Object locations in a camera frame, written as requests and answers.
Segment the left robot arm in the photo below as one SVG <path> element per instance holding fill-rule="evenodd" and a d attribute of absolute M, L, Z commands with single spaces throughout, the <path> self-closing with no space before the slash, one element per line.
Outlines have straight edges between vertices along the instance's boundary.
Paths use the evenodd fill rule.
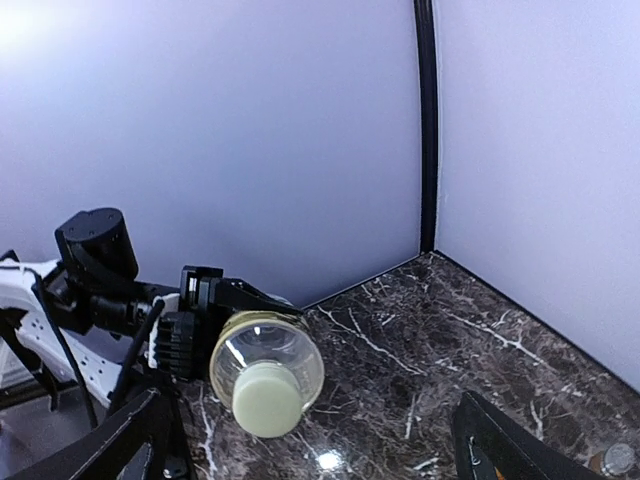
<path fill-rule="evenodd" d="M 80 211 L 54 232 L 60 257 L 48 263 L 1 259 L 1 306 L 43 315 L 62 350 L 62 367 L 86 398 L 115 412 L 124 402 L 141 360 L 149 372 L 180 381 L 202 379 L 222 325 L 240 311 L 299 314 L 285 300 L 226 278 L 219 268 L 186 266 L 178 288 L 142 283 L 122 212 Z M 113 386 L 99 392 L 97 376 L 71 349 L 64 331 L 84 335 L 99 328 L 131 338 Z"/>

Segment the brown drink bottle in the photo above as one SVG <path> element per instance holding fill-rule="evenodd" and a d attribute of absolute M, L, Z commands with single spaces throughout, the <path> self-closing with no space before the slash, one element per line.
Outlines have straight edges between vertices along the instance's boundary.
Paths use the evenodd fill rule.
<path fill-rule="evenodd" d="M 606 478 L 623 478 L 636 465 L 636 452 L 627 443 L 615 443 L 596 453 L 588 463 L 595 473 Z"/>

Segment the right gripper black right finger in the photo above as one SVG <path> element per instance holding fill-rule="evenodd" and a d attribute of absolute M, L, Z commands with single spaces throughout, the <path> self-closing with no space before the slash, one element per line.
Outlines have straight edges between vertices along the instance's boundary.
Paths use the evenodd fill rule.
<path fill-rule="evenodd" d="M 597 479 L 598 474 L 546 446 L 474 391 L 453 411 L 459 479 Z"/>

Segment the white tea bottle cap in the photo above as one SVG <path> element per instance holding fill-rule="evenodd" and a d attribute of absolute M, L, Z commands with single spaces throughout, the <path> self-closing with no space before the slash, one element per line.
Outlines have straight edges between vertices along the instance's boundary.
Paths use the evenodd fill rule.
<path fill-rule="evenodd" d="M 234 418 L 243 430 L 259 438 L 277 438 L 292 431 L 302 417 L 303 405 L 295 376 L 277 363 L 254 363 L 234 384 Z"/>

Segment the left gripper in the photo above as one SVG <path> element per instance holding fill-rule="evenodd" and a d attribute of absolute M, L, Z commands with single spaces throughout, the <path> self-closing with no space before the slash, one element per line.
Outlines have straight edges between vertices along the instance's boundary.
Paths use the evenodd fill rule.
<path fill-rule="evenodd" d="M 271 311 L 294 316 L 302 314 L 299 308 L 277 300 L 243 280 L 223 278 L 223 274 L 221 268 L 184 266 L 180 278 L 179 310 L 213 318 L 225 314 L 221 306 L 237 311 Z M 220 306 L 215 303 L 218 283 Z"/>

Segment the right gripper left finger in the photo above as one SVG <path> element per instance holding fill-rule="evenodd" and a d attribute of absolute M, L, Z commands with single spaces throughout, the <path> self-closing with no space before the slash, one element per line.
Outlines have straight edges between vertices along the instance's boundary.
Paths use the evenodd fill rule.
<path fill-rule="evenodd" d="M 83 438 L 12 479 L 163 479 L 180 419 L 174 398 L 148 389 Z"/>

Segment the yellow tea bottle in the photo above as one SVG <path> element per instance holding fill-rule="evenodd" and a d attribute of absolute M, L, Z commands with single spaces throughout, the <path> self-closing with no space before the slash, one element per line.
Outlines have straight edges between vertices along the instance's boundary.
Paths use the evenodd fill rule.
<path fill-rule="evenodd" d="M 325 366 L 303 315 L 271 311 L 238 311 L 223 325 L 209 362 L 214 393 L 232 412 L 234 384 L 257 362 L 283 365 L 293 373 L 303 397 L 303 413 L 317 400 Z"/>

